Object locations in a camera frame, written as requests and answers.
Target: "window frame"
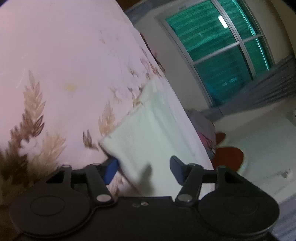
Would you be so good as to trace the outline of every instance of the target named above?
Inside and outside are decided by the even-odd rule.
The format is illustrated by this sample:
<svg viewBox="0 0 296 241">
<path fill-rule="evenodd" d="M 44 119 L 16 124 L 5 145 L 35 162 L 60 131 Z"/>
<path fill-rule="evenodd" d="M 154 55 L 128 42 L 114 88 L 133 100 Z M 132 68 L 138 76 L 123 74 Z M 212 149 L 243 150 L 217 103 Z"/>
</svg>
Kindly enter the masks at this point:
<svg viewBox="0 0 296 241">
<path fill-rule="evenodd" d="M 178 36 L 176 35 L 176 33 L 174 32 L 174 30 L 171 28 L 171 26 L 166 22 L 166 19 L 171 17 L 172 15 L 175 15 L 193 5 L 196 4 L 200 4 L 202 2 L 205 1 L 210 1 L 212 2 L 212 4 L 214 5 L 214 7 L 218 10 L 218 12 L 220 13 L 220 15 L 223 17 L 223 19 L 225 20 L 225 22 L 227 23 L 232 35 L 234 36 L 236 42 L 225 46 L 217 51 L 214 51 L 196 61 L 193 61 L 191 56 L 189 55 L 189 53 L 187 52 L 186 48 L 184 47 L 184 45 L 182 44 L 182 42 L 180 41 L 180 39 L 178 38 Z M 236 46 L 240 47 L 242 56 L 245 58 L 246 60 L 246 66 L 249 69 L 250 75 L 252 80 L 256 77 L 256 72 L 252 63 L 252 60 L 250 58 L 250 55 L 246 49 L 246 46 L 244 45 L 246 42 L 249 42 L 253 39 L 257 39 L 257 38 L 263 38 L 263 43 L 261 43 L 263 45 L 263 48 L 265 48 L 265 52 L 267 52 L 267 59 L 269 61 L 270 65 L 274 65 L 274 60 L 272 57 L 272 53 L 270 51 L 270 48 L 268 46 L 267 40 L 263 34 L 263 31 L 260 27 L 260 25 L 258 24 L 257 20 L 255 19 L 252 11 L 250 10 L 250 8 L 248 7 L 248 5 L 245 3 L 244 0 L 239 0 L 240 3 L 243 5 L 243 11 L 246 10 L 249 12 L 249 14 L 247 14 L 247 17 L 251 18 L 249 19 L 251 22 L 253 22 L 256 25 L 256 28 L 259 32 L 259 34 L 256 34 L 254 36 L 251 36 L 249 38 L 246 39 L 241 39 L 236 27 L 234 26 L 233 22 L 231 21 L 230 17 L 228 16 L 228 14 L 226 13 L 226 11 L 224 10 L 224 8 L 221 6 L 221 4 L 218 2 L 218 0 L 186 0 L 183 1 L 179 4 L 176 4 L 175 6 L 170 7 L 169 9 L 163 11 L 162 13 L 158 14 L 155 16 L 155 19 L 160 23 L 160 26 L 164 29 L 164 31 L 166 32 L 167 36 L 170 38 L 170 40 L 172 42 L 175 42 L 176 45 L 178 46 L 178 51 L 181 54 L 182 58 L 184 59 L 185 63 L 187 64 L 188 68 L 190 69 L 192 75 L 195 77 L 197 84 L 199 85 L 199 87 L 202 90 L 202 93 L 205 97 L 205 100 L 208 104 L 209 107 L 213 107 L 214 106 L 214 102 L 212 97 L 209 95 L 205 84 L 203 83 L 202 79 L 200 78 L 198 71 L 195 69 L 194 65 L 201 63 L 211 57 L 214 57 L 220 53 L 223 53 L 227 50 L 230 50 Z"/>
</svg>

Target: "green window glass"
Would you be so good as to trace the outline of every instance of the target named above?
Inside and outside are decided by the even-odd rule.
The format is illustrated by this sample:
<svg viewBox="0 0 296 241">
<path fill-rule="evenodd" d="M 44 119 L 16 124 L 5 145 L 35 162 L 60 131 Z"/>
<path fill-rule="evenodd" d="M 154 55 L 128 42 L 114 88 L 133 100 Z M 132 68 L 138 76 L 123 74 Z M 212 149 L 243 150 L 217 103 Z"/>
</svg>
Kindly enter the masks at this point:
<svg viewBox="0 0 296 241">
<path fill-rule="evenodd" d="M 241 0 L 196 1 L 165 21 L 174 38 L 180 40 L 176 42 L 185 47 L 184 55 L 190 56 L 189 64 L 212 105 L 218 106 L 267 71 L 271 58 L 262 33 Z"/>
<path fill-rule="evenodd" d="M 205 1 L 166 19 L 193 61 L 200 59 L 236 40 L 229 28 L 219 21 L 220 13 Z"/>
<path fill-rule="evenodd" d="M 258 34 L 258 31 L 252 26 L 249 17 L 247 17 L 245 12 L 240 7 L 239 2 L 235 0 L 218 1 L 230 17 L 242 39 Z"/>
<path fill-rule="evenodd" d="M 253 62 L 257 76 L 270 68 L 266 58 L 265 50 L 262 47 L 259 39 L 253 39 L 249 42 L 246 42 L 245 46 Z"/>
<path fill-rule="evenodd" d="M 239 47 L 203 61 L 195 68 L 216 105 L 227 102 L 252 80 Z"/>
</svg>

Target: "wall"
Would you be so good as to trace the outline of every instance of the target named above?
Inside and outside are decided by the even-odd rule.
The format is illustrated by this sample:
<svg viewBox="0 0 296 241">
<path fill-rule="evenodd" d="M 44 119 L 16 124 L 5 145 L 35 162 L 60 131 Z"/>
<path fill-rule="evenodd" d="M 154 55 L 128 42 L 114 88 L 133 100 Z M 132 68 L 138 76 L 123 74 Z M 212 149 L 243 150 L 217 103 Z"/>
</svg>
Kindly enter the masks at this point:
<svg viewBox="0 0 296 241">
<path fill-rule="evenodd" d="M 176 44 L 171 41 L 155 18 L 158 14 L 180 2 L 182 1 L 174 1 L 151 10 L 135 24 L 135 27 L 145 36 L 152 52 L 157 52 L 157 58 L 165 68 L 165 75 L 182 106 L 204 110 L 209 106 L 196 77 L 191 73 Z M 246 3 L 264 32 L 275 63 L 291 54 L 291 44 L 286 30 L 269 0 L 246 0 Z M 231 131 L 267 113 L 277 105 L 226 116 L 215 125 L 219 130 Z"/>
<path fill-rule="evenodd" d="M 116 2 L 118 2 L 122 10 L 125 11 L 140 2 L 140 0 L 116 0 Z"/>
<path fill-rule="evenodd" d="M 271 2 L 273 3 L 274 7 L 276 8 L 278 14 L 281 17 L 281 20 L 285 25 L 285 28 L 288 32 L 290 41 L 294 49 L 294 53 L 296 54 L 296 14 L 282 0 L 271 0 Z"/>
</svg>

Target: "white tile floor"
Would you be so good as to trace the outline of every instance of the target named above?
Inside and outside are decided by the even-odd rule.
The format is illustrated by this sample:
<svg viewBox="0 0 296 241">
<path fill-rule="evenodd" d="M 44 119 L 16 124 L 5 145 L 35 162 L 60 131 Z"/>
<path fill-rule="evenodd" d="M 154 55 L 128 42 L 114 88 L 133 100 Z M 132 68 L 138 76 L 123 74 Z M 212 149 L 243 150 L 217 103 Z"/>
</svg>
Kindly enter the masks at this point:
<svg viewBox="0 0 296 241">
<path fill-rule="evenodd" d="M 228 133 L 229 145 L 240 148 L 246 155 L 248 165 L 243 176 L 277 202 L 296 193 L 296 123 L 291 121 L 295 108 L 296 99 L 289 99 Z M 285 179 L 281 173 L 288 168 L 293 176 Z"/>
</svg>

